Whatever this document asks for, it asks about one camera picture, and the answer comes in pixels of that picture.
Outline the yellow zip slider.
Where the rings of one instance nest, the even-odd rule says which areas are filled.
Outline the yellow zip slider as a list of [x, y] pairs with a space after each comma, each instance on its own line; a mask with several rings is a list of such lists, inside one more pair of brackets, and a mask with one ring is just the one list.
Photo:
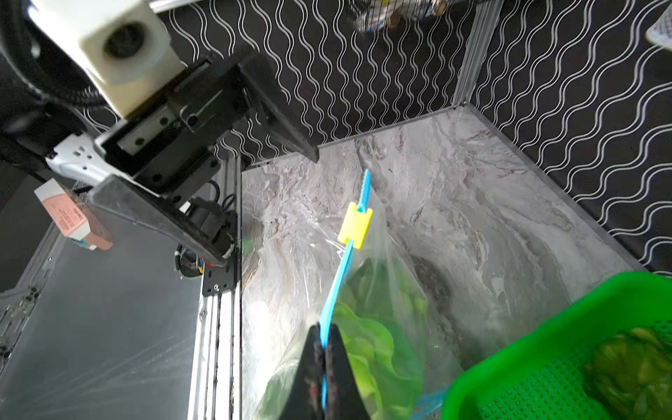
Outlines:
[[356, 203], [350, 202], [341, 224], [338, 241], [344, 245], [352, 244], [354, 249], [360, 250], [366, 241], [373, 215], [372, 208], [362, 212]]

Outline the pink white small box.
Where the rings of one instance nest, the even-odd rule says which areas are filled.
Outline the pink white small box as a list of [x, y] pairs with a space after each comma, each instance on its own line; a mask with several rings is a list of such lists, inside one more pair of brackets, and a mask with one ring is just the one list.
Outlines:
[[88, 250], [110, 250], [113, 241], [89, 206], [55, 178], [34, 191], [61, 234]]

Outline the zip-top bag with two cabbages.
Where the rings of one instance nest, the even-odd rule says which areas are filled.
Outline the zip-top bag with two cabbages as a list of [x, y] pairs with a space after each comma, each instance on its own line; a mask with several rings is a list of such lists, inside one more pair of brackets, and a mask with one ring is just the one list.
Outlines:
[[277, 419], [312, 327], [340, 337], [370, 419], [437, 419], [461, 371], [438, 305], [364, 173], [343, 219], [295, 215], [243, 240], [243, 417]]

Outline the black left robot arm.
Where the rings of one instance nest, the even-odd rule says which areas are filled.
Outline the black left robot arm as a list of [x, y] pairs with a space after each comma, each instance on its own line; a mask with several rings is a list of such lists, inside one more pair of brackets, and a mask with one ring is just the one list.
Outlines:
[[315, 138], [249, 47], [185, 66], [147, 1], [4, 1], [1, 60], [35, 105], [4, 139], [90, 186], [100, 210], [170, 236], [208, 263], [235, 247], [227, 211], [195, 199], [215, 145], [246, 124], [311, 161]]

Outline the green plastic basket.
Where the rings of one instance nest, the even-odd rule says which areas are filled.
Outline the green plastic basket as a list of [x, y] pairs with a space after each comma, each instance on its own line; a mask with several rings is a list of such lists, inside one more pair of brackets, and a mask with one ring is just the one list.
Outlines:
[[671, 281], [613, 276], [530, 334], [468, 369], [449, 388], [443, 419], [607, 419], [584, 392], [582, 368], [620, 332], [651, 328], [671, 338]]

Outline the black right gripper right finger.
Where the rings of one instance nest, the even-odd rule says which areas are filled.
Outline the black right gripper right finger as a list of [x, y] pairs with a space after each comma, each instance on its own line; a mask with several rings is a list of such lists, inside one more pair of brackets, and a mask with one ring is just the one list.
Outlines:
[[325, 346], [324, 418], [369, 419], [337, 325], [330, 325]]

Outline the green chinese cabbage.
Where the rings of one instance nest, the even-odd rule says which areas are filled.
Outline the green chinese cabbage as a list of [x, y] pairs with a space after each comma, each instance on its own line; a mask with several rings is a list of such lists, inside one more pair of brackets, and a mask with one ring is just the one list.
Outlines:
[[671, 343], [655, 331], [619, 332], [581, 372], [586, 395], [613, 419], [671, 418]]

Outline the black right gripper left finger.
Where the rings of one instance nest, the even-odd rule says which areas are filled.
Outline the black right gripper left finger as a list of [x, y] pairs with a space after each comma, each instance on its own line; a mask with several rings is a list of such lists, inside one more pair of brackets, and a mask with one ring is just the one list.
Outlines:
[[308, 330], [290, 394], [279, 419], [323, 419], [324, 379], [325, 350], [320, 339], [320, 325], [316, 324]]

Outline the pale chinese cabbage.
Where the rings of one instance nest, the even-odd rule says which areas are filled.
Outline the pale chinese cabbage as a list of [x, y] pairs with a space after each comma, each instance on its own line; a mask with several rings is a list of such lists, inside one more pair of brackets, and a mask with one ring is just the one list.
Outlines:
[[332, 315], [373, 419], [409, 419], [425, 383], [428, 303], [398, 257], [368, 258], [341, 286]]

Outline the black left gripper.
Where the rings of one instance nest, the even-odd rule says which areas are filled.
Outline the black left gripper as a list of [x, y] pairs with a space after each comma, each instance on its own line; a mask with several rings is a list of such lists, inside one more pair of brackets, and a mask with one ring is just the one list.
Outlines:
[[227, 59], [202, 59], [131, 117], [98, 138], [68, 136], [45, 162], [54, 173], [93, 187], [87, 197], [95, 208], [169, 236], [222, 267], [231, 251], [154, 195], [167, 198], [199, 169], [214, 171], [212, 147], [250, 108], [278, 143], [319, 161], [318, 146], [285, 101], [267, 59], [243, 49]]

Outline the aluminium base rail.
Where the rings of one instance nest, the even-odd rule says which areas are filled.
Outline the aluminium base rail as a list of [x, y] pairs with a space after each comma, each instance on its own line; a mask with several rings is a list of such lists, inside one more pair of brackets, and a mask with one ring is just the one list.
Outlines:
[[201, 277], [188, 419], [240, 419], [242, 416], [242, 171], [240, 157], [224, 161], [218, 176], [233, 254], [222, 267], [206, 267]]

